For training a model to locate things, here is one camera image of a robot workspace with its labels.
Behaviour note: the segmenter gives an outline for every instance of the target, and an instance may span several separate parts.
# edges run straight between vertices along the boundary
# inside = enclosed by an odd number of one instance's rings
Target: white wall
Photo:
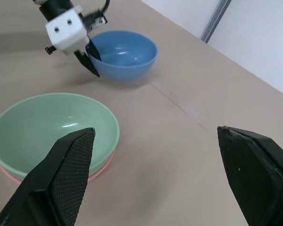
[[[208,44],[283,92],[283,0],[232,0]]]
[[[219,0],[142,1],[198,38],[201,37],[219,3]]]

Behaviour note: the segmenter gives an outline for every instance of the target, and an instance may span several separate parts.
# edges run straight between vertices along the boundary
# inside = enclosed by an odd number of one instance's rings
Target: black cable
[[[110,0],[106,0],[104,8],[101,10],[101,13],[104,13],[108,9],[109,4],[110,4]]]

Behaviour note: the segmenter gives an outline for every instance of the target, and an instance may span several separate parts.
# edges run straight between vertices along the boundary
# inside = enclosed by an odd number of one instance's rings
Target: bowl rim
[[[0,114],[0,119],[8,112],[10,111],[12,108],[16,107],[17,105],[20,105],[22,104],[23,102],[25,101],[28,101],[28,100],[31,100],[31,99],[35,99],[35,98],[39,98],[39,97],[44,97],[44,96],[50,96],[50,95],[65,95],[65,96],[77,96],[77,97],[83,97],[83,98],[86,98],[86,99],[89,99],[89,100],[92,100],[98,104],[100,104],[102,107],[104,107],[106,110],[108,110],[108,112],[112,115],[112,118],[115,120],[115,123],[117,125],[117,137],[115,139],[115,142],[113,144],[113,147],[111,149],[111,151],[105,155],[105,158],[103,158],[103,160],[107,159],[112,153],[113,151],[115,150],[116,146],[117,146],[117,143],[119,141],[119,133],[120,133],[120,129],[119,129],[119,124],[118,124],[118,121],[117,121],[117,118],[116,116],[113,114],[113,112],[107,108],[103,103],[101,103],[100,101],[96,100],[96,99],[93,99],[91,97],[87,97],[87,96],[84,96],[84,95],[80,95],[80,94],[76,94],[76,93],[63,93],[63,92],[58,92],[58,93],[46,93],[46,94],[41,94],[41,95],[36,95],[36,96],[32,96],[32,97],[29,97],[29,98],[26,98],[26,99],[23,99],[19,102],[16,102],[15,104],[13,104],[12,106],[10,106],[9,108],[7,108],[5,111],[3,111],[1,114]],[[13,172],[14,174],[17,174],[19,176],[22,176],[22,177],[26,177],[27,173],[24,173],[20,170],[17,170],[9,165],[7,165],[1,158],[0,158],[0,165],[2,167],[4,167],[6,170],[9,170],[10,172]]]
[[[152,39],[150,39],[149,37],[147,37],[147,36],[145,36],[145,35],[143,35],[143,34],[140,34],[140,33],[138,33],[138,32],[132,32],[132,31],[127,31],[127,30],[106,31],[106,32],[98,33],[98,34],[96,34],[96,35],[90,37],[90,39],[91,39],[91,41],[92,41],[92,39],[95,38],[95,37],[97,37],[97,36],[100,36],[100,35],[105,34],[105,33],[111,33],[111,32],[133,33],[133,34],[137,34],[137,35],[139,35],[139,36],[142,36],[142,37],[144,37],[145,39],[148,39],[148,40],[154,45],[154,47],[155,47],[155,50],[156,50],[155,56],[154,56],[150,61],[148,61],[148,62],[146,62],[146,63],[143,63],[143,64],[141,64],[141,65],[135,65],[135,66],[119,66],[119,65],[112,65],[112,64],[105,63],[105,62],[103,62],[103,61],[100,61],[100,60],[96,59],[96,58],[93,57],[92,55],[88,54],[89,57],[91,57],[91,58],[92,58],[93,60],[95,60],[96,62],[98,62],[98,63],[100,63],[100,64],[103,64],[103,65],[106,65],[106,66],[112,66],[112,67],[114,67],[114,68],[136,68],[136,67],[144,67],[145,65],[151,64],[152,62],[154,62],[154,61],[156,60],[156,58],[157,58],[157,56],[158,56],[158,48],[157,48],[156,43],[155,43]]]

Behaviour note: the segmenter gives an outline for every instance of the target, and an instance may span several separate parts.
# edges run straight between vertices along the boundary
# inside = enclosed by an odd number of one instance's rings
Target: table
[[[80,0],[84,12],[103,4]],[[77,226],[246,226],[228,185],[217,126],[272,137],[283,148],[283,94],[139,0],[114,0],[106,30],[152,38],[159,56],[141,81],[97,78],[55,52],[38,8],[0,0],[0,113],[49,92],[95,98],[119,120],[116,154],[89,184]],[[17,185],[0,172],[0,211]]]

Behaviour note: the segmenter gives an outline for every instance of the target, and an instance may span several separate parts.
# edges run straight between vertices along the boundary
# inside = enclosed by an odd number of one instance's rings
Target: pink bowl
[[[113,153],[111,154],[110,158],[108,159],[108,161],[105,163],[105,165],[102,166],[102,168],[100,168],[95,174],[93,174],[92,176],[90,176],[88,178],[88,183],[93,181],[95,178],[97,178],[101,172],[104,171],[104,169],[109,165],[109,163],[112,160],[112,157],[114,155],[115,150],[113,151]],[[10,175],[1,165],[0,165],[0,170],[6,175],[8,176],[11,180],[13,180],[14,182],[16,182],[17,184],[21,184],[21,180],[18,180],[17,178],[13,177],[12,175]]]

